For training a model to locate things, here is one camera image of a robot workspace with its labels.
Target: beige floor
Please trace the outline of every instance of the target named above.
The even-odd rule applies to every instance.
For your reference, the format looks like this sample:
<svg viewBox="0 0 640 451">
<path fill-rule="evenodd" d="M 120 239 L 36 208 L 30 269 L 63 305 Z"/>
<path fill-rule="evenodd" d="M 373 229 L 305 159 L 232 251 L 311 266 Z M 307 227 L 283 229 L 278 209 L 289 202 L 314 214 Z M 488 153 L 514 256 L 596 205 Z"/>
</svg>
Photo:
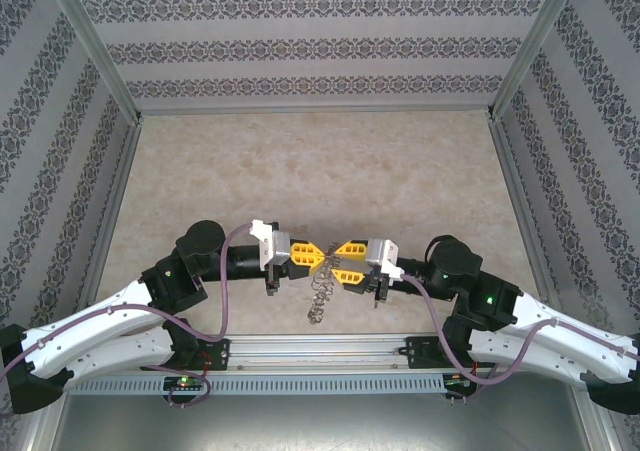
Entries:
<svg viewBox="0 0 640 451">
<path fill-rule="evenodd" d="M 433 236 L 453 234 L 484 268 L 536 294 L 531 270 L 481 111 L 262 114 L 147 118 L 101 283 L 99 299 L 167 255 L 200 219 L 228 232 L 254 218 L 292 237 L 331 241 L 387 237 L 419 258 Z M 252 243 L 243 238 L 238 243 Z M 219 286 L 184 313 L 204 332 L 220 323 Z M 307 320 L 310 280 L 230 286 L 233 334 L 431 331 L 425 304 L 391 293 L 341 288 L 324 320 Z M 446 316 L 450 304 L 440 303 Z"/>
</svg>

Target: patterned wallpaper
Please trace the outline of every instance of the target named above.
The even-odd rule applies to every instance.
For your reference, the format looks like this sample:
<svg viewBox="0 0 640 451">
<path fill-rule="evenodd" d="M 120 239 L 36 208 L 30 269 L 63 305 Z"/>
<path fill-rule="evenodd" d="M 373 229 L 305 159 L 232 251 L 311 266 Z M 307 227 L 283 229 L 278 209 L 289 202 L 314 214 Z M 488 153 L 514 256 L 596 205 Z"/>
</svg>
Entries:
<svg viewBox="0 0 640 451">
<path fill-rule="evenodd" d="M 82 0 L 143 111 L 487 105 L 544 0 Z"/>
<path fill-rule="evenodd" d="M 640 327 L 640 0 L 568 0 L 502 116 L 564 311 Z M 613 416 L 625 449 L 640 419 Z"/>
<path fill-rule="evenodd" d="M 0 81 L 0 326 L 40 326 L 78 306 L 129 124 L 55 0 L 2 0 Z"/>
</svg>

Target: purple cable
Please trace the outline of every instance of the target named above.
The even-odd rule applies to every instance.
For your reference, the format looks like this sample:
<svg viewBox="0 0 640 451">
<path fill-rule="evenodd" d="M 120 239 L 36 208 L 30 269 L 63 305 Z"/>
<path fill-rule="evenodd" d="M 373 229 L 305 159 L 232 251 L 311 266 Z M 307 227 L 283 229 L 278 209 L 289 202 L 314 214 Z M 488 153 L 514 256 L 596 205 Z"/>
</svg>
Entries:
<svg viewBox="0 0 640 451">
<path fill-rule="evenodd" d="M 511 363 L 511 366 L 509 366 L 504 373 L 502 373 L 500 376 L 489 377 L 489 378 L 479 378 L 478 376 L 475 376 L 471 374 L 469 371 L 467 371 L 467 369 L 460 363 L 460 361 L 458 361 L 456 356 L 453 354 L 453 351 L 451 350 L 451 346 L 449 346 L 447 338 L 442 332 L 442 325 L 440 324 L 440 318 L 438 318 L 438 313 L 436 312 L 436 308 L 433 304 L 433 300 L 431 299 L 431 296 L 429 296 L 429 293 L 424 288 L 422 283 L 418 281 L 416 278 L 414 278 L 413 276 L 409 276 L 407 274 L 403 274 L 401 278 L 413 284 L 416 287 L 416 289 L 420 291 L 420 294 L 426 301 L 427 307 L 429 308 L 429 314 L 431 315 L 433 324 L 436 327 L 436 333 L 438 334 L 438 338 L 440 339 L 440 344 L 442 345 L 442 349 L 444 349 L 444 354 L 446 354 L 449 361 L 451 361 L 451 364 L 453 364 L 453 366 L 458 370 L 458 372 L 461 375 L 463 375 L 469 381 L 472 381 L 476 384 L 482 384 L 482 385 L 488 386 L 492 384 L 501 383 L 504 380 L 510 378 L 511 375 L 515 373 L 516 370 L 522 364 L 522 361 L 524 360 L 524 356 L 527 353 L 527 350 L 529 349 L 529 346 L 531 345 L 531 342 L 533 341 L 533 338 L 535 337 L 536 333 L 540 331 L 542 328 L 544 328 L 545 326 L 550 326 L 550 325 L 560 326 L 560 327 L 569 329 L 575 332 L 576 334 L 579 334 L 580 336 L 583 336 L 592 341 L 595 341 L 596 343 L 601 344 L 602 346 L 605 346 L 606 348 L 617 352 L 618 354 L 626 355 L 632 359 L 635 359 L 636 361 L 640 361 L 640 356 L 638 356 L 637 354 L 629 353 L 626 349 L 620 346 L 615 346 L 609 343 L 608 341 L 605 341 L 604 339 L 600 339 L 596 336 L 592 336 L 591 334 L 589 334 L 586 331 L 583 331 L 577 326 L 574 326 L 572 324 L 565 323 L 562 321 L 558 321 L 557 319 L 543 319 L 542 321 L 537 322 L 531 327 L 531 330 L 529 331 L 529 334 L 527 334 L 527 337 L 525 338 L 524 343 L 522 344 L 522 348 L 520 349 L 520 352 L 516 356 L 516 359 L 514 359 L 513 363 Z"/>
<path fill-rule="evenodd" d="M 113 314 L 116 311 L 124 311 L 127 309 L 137 310 L 137 311 L 146 311 L 146 312 L 155 314 L 157 316 L 160 316 L 161 318 L 164 318 L 167 321 L 171 321 L 173 324 L 184 329 L 186 332 L 192 334 L 197 339 L 202 339 L 203 341 L 208 341 L 210 343 L 215 343 L 220 341 L 224 337 L 225 333 L 227 332 L 227 323 L 229 321 L 229 289 L 227 286 L 228 284 L 227 283 L 227 253 L 229 251 L 229 244 L 231 243 L 231 240 L 235 238 L 238 234 L 244 231 L 248 231 L 249 229 L 251 229 L 250 223 L 243 224 L 242 226 L 238 226 L 236 229 L 234 229 L 229 233 L 229 236 L 227 236 L 227 239 L 225 239 L 224 243 L 222 244 L 222 249 L 220 251 L 220 287 L 222 288 L 222 324 L 220 326 L 220 333 L 218 333 L 217 336 L 211 337 L 206 334 L 203 334 L 199 331 L 196 331 L 188 324 L 183 323 L 175 316 L 170 315 L 169 313 L 165 313 L 164 311 L 160 311 L 159 309 L 151 308 L 149 306 L 144 306 L 142 304 L 119 304 L 117 306 L 107 306 L 106 308 L 96 309 L 95 311 L 91 311 L 90 313 L 87 313 L 84 316 L 81 316 L 72 321 L 69 321 L 68 323 L 57 328 L 55 331 L 52 331 L 51 333 L 47 334 L 44 338 L 40 339 L 37 343 L 29 346 L 27 349 L 22 351 L 22 353 L 20 353 L 18 356 L 13 358 L 13 360 L 11 360 L 9 364 L 7 364 L 4 367 L 2 371 L 0 371 L 0 382 L 4 381 L 9 371 L 11 371 L 14 367 L 16 367 L 20 361 L 22 361 L 31 353 L 33 353 L 36 349 L 40 347 L 44 347 L 46 343 L 54 339 L 56 336 L 59 336 L 65 331 L 68 331 L 69 329 L 73 328 L 74 326 L 77 326 L 80 323 L 84 323 L 85 321 L 95 318 L 96 316 L 101 316 L 103 314 Z M 169 370 L 168 368 L 162 368 L 163 371 L 165 369 L 167 371 L 175 372 L 174 370 Z M 191 374 L 184 371 L 180 371 L 179 373 L 194 377 Z M 197 374 L 195 375 L 195 377 L 198 379 L 201 378 L 201 376 Z M 203 381 L 206 381 L 207 383 L 207 390 L 208 390 L 207 394 L 208 394 L 211 391 L 211 385 L 208 383 L 206 379 L 203 379 Z"/>
<path fill-rule="evenodd" d="M 498 367 L 499 367 L 499 366 L 500 366 L 499 364 L 495 364 L 495 365 L 493 366 L 493 368 L 491 368 L 491 371 L 489 371 L 489 374 L 487 375 L 487 378 L 493 378 L 493 377 L 496 375 L 496 373 L 498 372 Z M 478 385 L 478 387 L 476 388 L 475 393 L 473 393 L 471 396 L 469 396 L 469 397 L 467 398 L 467 401 L 470 401 L 470 400 L 472 400 L 472 399 L 475 399 L 475 398 L 476 398 L 476 396 L 478 396 L 478 394 L 482 393 L 485 389 L 487 389 L 487 386 L 480 386 L 480 385 Z"/>
</svg>

